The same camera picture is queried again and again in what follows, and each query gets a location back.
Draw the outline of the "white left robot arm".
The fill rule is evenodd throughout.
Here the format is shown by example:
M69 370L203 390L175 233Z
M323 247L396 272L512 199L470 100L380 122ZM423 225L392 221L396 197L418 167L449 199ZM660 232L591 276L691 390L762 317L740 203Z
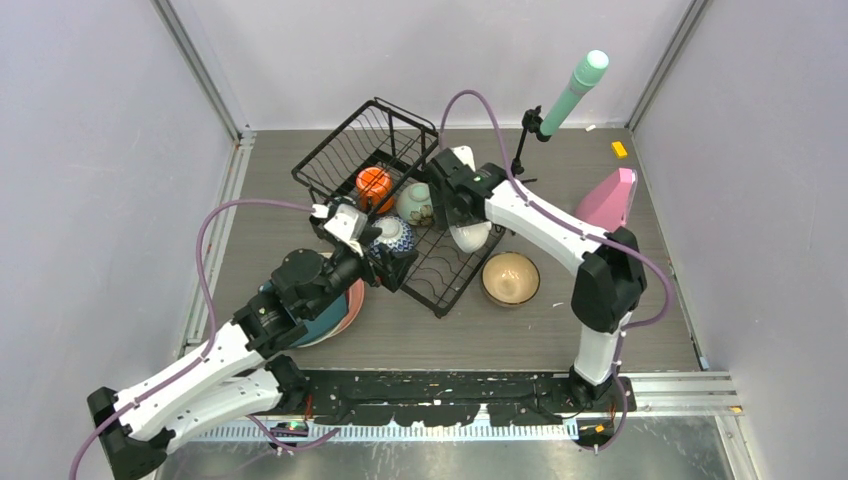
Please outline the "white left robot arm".
M241 416L298 412L309 383L290 346L307 324L345 298L358 281L395 292L417 260L415 249L376 255L344 244L326 257L290 252L268 286L198 349L121 391L102 387L87 399L96 434L116 479L141 479L187 440Z

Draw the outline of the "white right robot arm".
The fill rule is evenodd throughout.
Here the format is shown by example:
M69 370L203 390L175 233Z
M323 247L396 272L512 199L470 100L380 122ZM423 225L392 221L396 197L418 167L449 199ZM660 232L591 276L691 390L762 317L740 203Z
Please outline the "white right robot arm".
M566 388L577 408L598 409L611 395L621 331L647 287L635 235L624 227L608 232L580 222L509 179L501 166L473 169L463 161L469 154L467 147L446 149L425 168L437 225L489 221L519 234L573 275L571 308L582 327Z

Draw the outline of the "white blue-rimmed bowl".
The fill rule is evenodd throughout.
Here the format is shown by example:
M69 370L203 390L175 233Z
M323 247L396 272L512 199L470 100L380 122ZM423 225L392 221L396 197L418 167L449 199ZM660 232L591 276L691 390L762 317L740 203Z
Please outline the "white blue-rimmed bowl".
M468 254L481 249L490 234L492 224L489 221L468 226L450 226L449 232L458 248Z

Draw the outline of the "red patterned bowl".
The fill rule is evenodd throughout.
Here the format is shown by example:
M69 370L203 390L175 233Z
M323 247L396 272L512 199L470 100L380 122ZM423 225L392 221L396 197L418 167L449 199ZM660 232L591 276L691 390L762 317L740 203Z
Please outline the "red patterned bowl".
M381 245L394 253L414 250L415 232L403 218L395 215L380 217L373 222L372 226L381 230L380 235L369 246L372 255L379 255Z

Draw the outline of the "light green bowl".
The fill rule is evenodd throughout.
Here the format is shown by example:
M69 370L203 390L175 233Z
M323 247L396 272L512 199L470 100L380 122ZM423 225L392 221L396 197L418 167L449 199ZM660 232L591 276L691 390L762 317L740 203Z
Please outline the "light green bowl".
M434 215L429 186L422 182L407 186L397 196L395 210L411 226L430 226Z

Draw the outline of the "dark green mug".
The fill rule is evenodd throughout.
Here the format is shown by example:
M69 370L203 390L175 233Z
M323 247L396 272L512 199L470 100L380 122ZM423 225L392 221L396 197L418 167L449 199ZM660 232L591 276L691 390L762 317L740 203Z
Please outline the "dark green mug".
M324 204L328 208L328 217L333 217L342 205L348 205L357 211L361 210L359 201L347 195L330 197Z

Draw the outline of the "orange mug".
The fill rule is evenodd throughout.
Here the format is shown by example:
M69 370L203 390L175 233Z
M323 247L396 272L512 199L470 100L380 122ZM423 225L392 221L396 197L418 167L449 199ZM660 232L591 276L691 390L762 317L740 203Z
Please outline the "orange mug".
M376 208L378 214L385 214L393 208L393 181L388 170L377 166L362 169L355 179L355 187L363 211Z

